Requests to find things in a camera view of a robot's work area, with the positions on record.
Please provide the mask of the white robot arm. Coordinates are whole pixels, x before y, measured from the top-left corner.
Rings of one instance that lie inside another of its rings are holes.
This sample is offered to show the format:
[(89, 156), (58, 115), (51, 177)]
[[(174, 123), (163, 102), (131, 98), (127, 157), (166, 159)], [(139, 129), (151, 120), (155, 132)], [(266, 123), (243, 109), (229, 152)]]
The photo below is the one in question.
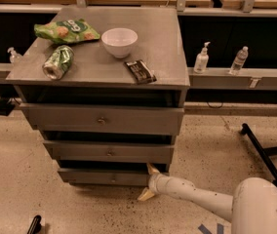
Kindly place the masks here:
[(201, 189), (184, 178), (161, 174), (147, 163), (149, 180), (138, 196), (146, 201), (167, 195), (190, 201), (231, 223), (231, 234), (277, 234), (277, 187), (259, 177), (250, 177), (232, 195)]

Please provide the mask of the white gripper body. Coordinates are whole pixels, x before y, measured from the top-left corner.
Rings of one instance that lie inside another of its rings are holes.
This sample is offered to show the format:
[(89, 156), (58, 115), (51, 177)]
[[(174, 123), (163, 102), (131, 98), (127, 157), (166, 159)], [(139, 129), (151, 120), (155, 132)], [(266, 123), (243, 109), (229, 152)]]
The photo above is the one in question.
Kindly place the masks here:
[(149, 189), (152, 193), (158, 194), (168, 194), (168, 185), (169, 177), (163, 174), (155, 174), (150, 177), (148, 182)]

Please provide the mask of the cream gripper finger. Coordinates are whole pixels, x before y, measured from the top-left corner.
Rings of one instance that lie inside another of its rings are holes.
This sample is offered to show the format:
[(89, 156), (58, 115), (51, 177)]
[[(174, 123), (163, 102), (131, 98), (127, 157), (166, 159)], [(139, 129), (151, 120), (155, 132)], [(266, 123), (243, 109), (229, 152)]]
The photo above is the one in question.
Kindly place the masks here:
[(154, 196), (155, 194), (149, 188), (145, 187), (142, 190), (141, 194), (138, 196), (138, 200), (144, 202)]
[(147, 163), (146, 166), (150, 175), (159, 174), (159, 170), (153, 164)]

